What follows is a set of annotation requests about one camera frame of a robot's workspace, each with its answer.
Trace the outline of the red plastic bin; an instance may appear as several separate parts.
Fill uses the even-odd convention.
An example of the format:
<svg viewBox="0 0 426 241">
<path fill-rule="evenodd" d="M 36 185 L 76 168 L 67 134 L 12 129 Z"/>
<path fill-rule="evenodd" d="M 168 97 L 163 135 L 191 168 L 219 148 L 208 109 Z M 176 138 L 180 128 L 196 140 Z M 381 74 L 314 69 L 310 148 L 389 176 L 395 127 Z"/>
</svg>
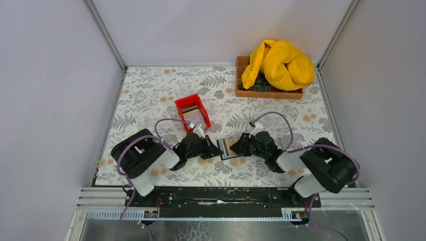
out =
<svg viewBox="0 0 426 241">
<path fill-rule="evenodd" d="M 178 113 L 184 122 L 193 124 L 205 124 L 205 128 L 211 127 L 210 120 L 206 109 L 198 94 L 178 99 L 175 101 Z"/>
</svg>

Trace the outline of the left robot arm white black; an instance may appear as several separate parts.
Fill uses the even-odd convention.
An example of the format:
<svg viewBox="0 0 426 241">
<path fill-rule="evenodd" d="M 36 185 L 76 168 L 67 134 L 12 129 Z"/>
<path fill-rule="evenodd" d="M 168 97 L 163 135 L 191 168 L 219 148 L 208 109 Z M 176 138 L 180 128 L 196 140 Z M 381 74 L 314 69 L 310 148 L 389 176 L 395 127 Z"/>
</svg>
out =
<svg viewBox="0 0 426 241">
<path fill-rule="evenodd" d="M 154 190 L 155 184 L 149 174 L 154 166 L 179 170 L 188 159 L 200 157 L 207 160 L 222 154 L 223 151 L 207 135 L 188 133 L 170 149 L 148 129 L 121 141 L 111 150 L 117 169 L 141 196 L 147 196 Z"/>
</svg>

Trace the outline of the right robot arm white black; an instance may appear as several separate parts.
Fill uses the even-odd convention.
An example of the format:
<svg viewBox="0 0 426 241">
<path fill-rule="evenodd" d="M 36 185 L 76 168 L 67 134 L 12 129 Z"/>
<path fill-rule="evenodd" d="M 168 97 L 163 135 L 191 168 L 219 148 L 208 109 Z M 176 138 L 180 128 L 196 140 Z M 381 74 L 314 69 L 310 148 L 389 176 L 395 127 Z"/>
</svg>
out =
<svg viewBox="0 0 426 241">
<path fill-rule="evenodd" d="M 354 183 L 360 172 L 356 160 L 326 138 L 299 149 L 282 150 L 267 131 L 243 133 L 230 149 L 239 156 L 263 159 L 272 172 L 308 169 L 310 173 L 290 187 L 303 198 L 323 191 L 339 193 L 344 186 Z"/>
</svg>

